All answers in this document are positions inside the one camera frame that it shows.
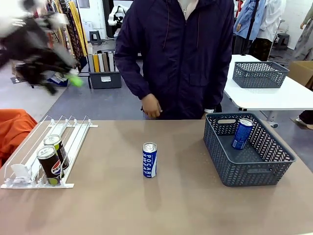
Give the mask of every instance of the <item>can top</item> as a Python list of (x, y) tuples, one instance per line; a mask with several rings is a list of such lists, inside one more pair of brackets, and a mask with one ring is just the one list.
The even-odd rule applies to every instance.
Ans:
[(253, 122), (247, 118), (242, 118), (239, 122), (245, 126), (253, 126)]
[(61, 141), (60, 136), (58, 135), (50, 135), (44, 139), (45, 145), (58, 144)]
[(53, 146), (44, 146), (37, 151), (37, 158), (47, 159), (55, 154), (55, 148)]
[(143, 151), (147, 153), (153, 153), (157, 150), (157, 145), (152, 142), (144, 143), (143, 144)]

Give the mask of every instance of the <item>tabletop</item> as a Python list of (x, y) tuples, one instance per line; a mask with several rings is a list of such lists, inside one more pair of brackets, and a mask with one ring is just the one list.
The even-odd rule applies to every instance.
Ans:
[(313, 92), (286, 77), (278, 89), (241, 88), (232, 79), (235, 62), (259, 62), (251, 55), (233, 55), (224, 92), (240, 108), (248, 110), (313, 110)]
[[(74, 188), (0, 189), (1, 235), (313, 232), (313, 178), (300, 159), (276, 186), (229, 188), (204, 145), (203, 120), (93, 124), (99, 127), (89, 129), (67, 181)], [(158, 147), (152, 179), (142, 175), (142, 144), (148, 141)]]

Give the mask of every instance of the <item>white wire rack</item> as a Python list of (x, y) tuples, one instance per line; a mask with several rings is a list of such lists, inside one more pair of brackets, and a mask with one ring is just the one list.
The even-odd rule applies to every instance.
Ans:
[[(46, 127), (43, 133), (39, 136), (38, 140), (33, 144), (27, 154), (25, 154), (22, 160), (17, 161), (18, 153), (23, 149), (29, 139), (38, 131), (38, 128), (43, 124), (45, 120), (50, 118), (50, 124)], [(22, 146), (14, 153), (10, 158), (4, 169), (4, 183), (0, 188), (73, 188), (74, 184), (67, 183), (68, 176), (74, 166), (79, 149), (83, 144), (88, 129), (90, 127), (98, 127), (93, 125), (88, 116), (85, 116), (84, 120), (77, 121), (75, 117), (70, 116), (66, 118), (61, 116), (56, 122), (50, 116), (46, 116), (44, 121), (40, 122), (28, 139), (22, 144)], [(42, 170), (42, 166), (37, 159), (37, 151), (43, 147), (43, 136), (59, 135), (66, 144), (64, 149), (67, 153), (69, 161), (69, 167), (63, 170), (63, 164), (61, 165), (61, 173), (64, 173), (64, 177), (61, 179), (59, 185), (52, 186), (48, 184), (45, 172)]]

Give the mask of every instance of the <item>pepsi logo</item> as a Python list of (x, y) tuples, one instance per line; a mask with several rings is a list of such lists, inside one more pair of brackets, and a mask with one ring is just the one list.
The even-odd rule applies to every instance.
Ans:
[(61, 162), (58, 160), (51, 169), (52, 174), (60, 175), (61, 174)]

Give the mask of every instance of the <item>blue can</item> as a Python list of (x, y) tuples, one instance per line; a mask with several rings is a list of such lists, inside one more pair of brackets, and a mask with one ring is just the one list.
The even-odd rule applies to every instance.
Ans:
[(232, 146), (236, 149), (242, 150), (249, 138), (253, 128), (253, 122), (247, 118), (240, 119), (239, 125), (232, 142)]
[(155, 143), (143, 144), (142, 171), (147, 178), (153, 178), (157, 174), (157, 145)]

